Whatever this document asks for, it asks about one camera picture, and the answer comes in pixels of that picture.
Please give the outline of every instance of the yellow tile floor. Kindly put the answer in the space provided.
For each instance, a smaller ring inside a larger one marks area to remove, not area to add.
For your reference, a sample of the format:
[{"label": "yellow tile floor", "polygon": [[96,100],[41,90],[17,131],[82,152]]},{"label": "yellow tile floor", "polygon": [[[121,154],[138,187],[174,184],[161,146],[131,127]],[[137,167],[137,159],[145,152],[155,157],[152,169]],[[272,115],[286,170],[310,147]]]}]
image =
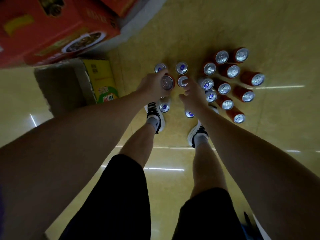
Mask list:
[{"label": "yellow tile floor", "polygon": [[[175,65],[186,61],[189,75],[196,78],[208,52],[245,46],[250,57],[240,67],[265,73],[266,81],[254,89],[254,101],[235,102],[247,116],[240,126],[289,151],[320,175],[319,4],[320,0],[168,0],[139,34],[107,54],[119,93],[123,96],[134,91],[159,62],[168,64],[177,78]],[[4,145],[33,128],[30,114],[37,124],[52,116],[32,68],[1,70],[0,81],[0,145]],[[184,171],[145,169],[154,240],[172,237],[180,207],[193,187],[195,151],[188,146],[187,135],[197,120],[185,117],[180,93],[179,87],[172,93],[171,110],[164,116],[166,128],[155,137],[146,167]],[[141,109],[104,165],[145,119]],[[47,230],[51,240],[59,238],[102,171],[103,167]],[[235,181],[224,171],[235,210],[244,222],[243,211],[250,216],[252,212]]]}]

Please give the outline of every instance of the sneaker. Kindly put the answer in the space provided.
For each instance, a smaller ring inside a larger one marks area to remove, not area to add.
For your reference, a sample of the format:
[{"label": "sneaker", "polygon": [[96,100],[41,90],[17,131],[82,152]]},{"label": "sneaker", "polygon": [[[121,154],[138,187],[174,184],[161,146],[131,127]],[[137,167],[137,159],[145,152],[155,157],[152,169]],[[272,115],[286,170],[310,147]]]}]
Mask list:
[{"label": "sneaker", "polygon": [[158,130],[155,132],[156,134],[158,134],[159,132],[162,132],[162,130],[165,128],[165,118],[163,117],[163,114],[159,111],[159,105],[160,105],[160,102],[157,101],[157,102],[149,103],[144,107],[147,113],[146,120],[152,117],[159,120],[160,124],[159,124]]},{"label": "sneaker", "polygon": [[[216,106],[209,106],[214,112],[219,114],[218,108]],[[206,132],[206,129],[203,127],[201,122],[198,120],[198,124],[190,131],[188,135],[188,143],[191,147],[195,148],[194,136],[199,134],[209,139],[209,135]]]}]

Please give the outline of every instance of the cardboard box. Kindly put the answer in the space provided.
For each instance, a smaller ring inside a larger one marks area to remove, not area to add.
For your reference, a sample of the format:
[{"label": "cardboard box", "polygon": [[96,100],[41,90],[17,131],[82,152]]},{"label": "cardboard box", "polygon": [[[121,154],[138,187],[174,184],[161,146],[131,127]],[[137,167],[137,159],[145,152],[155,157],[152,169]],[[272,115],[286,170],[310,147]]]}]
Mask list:
[{"label": "cardboard box", "polygon": [[34,75],[55,117],[119,98],[107,60],[66,60],[36,68]]},{"label": "cardboard box", "polygon": [[137,0],[101,0],[119,17],[125,17]]},{"label": "cardboard box", "polygon": [[120,34],[98,0],[1,0],[0,68],[75,57]]}]

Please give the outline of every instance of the red cardboard box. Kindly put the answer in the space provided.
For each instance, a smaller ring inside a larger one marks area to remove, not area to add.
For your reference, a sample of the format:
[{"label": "red cardboard box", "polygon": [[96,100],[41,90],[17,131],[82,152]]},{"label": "red cardboard box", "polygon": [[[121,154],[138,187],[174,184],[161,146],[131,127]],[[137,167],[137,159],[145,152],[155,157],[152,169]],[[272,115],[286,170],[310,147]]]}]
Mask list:
[{"label": "red cardboard box", "polygon": [[74,57],[120,34],[98,0],[0,0],[0,68]]},{"label": "red cardboard box", "polygon": [[127,15],[137,0],[101,0],[110,7],[119,17]]}]

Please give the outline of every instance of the black shorts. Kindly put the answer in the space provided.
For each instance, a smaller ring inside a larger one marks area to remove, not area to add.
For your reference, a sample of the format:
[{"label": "black shorts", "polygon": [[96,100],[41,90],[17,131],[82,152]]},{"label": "black shorts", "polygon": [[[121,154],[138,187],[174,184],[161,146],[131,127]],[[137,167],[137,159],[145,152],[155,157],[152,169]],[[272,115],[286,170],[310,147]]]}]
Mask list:
[{"label": "black shorts", "polygon": [[[114,156],[82,208],[62,233],[65,239],[147,239],[151,236],[149,193],[142,167]],[[213,188],[180,210],[173,239],[246,239],[229,193]]]}]

